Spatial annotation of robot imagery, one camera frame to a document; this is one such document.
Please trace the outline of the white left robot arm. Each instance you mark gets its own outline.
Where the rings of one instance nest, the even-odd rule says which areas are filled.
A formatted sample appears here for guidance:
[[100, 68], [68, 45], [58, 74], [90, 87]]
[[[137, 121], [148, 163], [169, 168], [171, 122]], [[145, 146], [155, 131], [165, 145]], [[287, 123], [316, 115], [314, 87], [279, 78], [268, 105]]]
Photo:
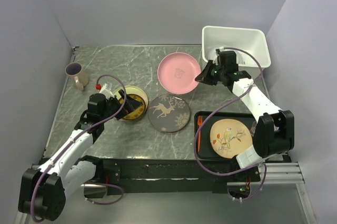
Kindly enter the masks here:
[[61, 148], [36, 169], [27, 169], [21, 179], [18, 210], [36, 221], [56, 220], [66, 198], [87, 181], [106, 180], [103, 161], [84, 156], [104, 131], [110, 119], [122, 119], [142, 106], [142, 102], [119, 90], [121, 98], [92, 94], [87, 109], [81, 114], [74, 130]]

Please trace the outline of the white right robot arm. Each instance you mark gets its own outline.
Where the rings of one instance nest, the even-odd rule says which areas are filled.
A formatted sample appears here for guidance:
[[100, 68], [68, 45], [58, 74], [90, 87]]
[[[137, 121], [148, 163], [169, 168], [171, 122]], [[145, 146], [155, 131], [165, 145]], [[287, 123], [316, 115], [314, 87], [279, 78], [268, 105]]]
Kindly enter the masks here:
[[238, 48], [220, 47], [215, 51], [216, 59], [208, 60], [195, 80], [207, 85], [222, 83], [236, 96], [229, 103], [241, 100], [256, 120], [252, 146], [236, 155], [230, 168], [231, 177], [242, 181], [249, 175], [250, 168], [294, 148], [294, 114], [272, 103], [248, 72], [239, 70]]

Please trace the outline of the pink plate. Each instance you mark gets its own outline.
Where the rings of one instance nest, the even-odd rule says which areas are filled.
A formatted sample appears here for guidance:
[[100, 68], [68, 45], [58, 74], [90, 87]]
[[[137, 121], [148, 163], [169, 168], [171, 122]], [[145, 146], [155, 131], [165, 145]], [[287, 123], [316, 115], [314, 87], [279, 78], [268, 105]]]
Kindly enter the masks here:
[[161, 60], [157, 68], [160, 85], [173, 94], [187, 94], [193, 91], [198, 82], [195, 78], [201, 73], [198, 61], [189, 54], [175, 52]]

